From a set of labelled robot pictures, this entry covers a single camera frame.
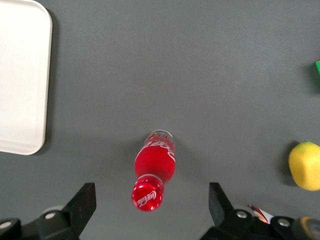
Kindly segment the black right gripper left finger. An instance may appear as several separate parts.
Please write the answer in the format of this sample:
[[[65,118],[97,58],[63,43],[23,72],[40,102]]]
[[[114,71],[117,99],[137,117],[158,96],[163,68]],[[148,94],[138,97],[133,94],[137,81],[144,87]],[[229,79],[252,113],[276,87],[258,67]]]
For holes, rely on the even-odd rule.
[[[24,225],[22,239],[78,240],[96,207],[95,184],[85,183],[61,210],[48,210]]]

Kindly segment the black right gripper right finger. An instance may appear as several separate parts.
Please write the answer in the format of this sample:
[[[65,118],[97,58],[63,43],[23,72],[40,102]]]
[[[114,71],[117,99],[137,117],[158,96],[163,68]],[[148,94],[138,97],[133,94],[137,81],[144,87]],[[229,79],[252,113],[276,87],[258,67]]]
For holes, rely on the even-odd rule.
[[[249,208],[234,208],[217,182],[209,184],[208,208],[214,226],[202,240],[270,240],[270,226]]]

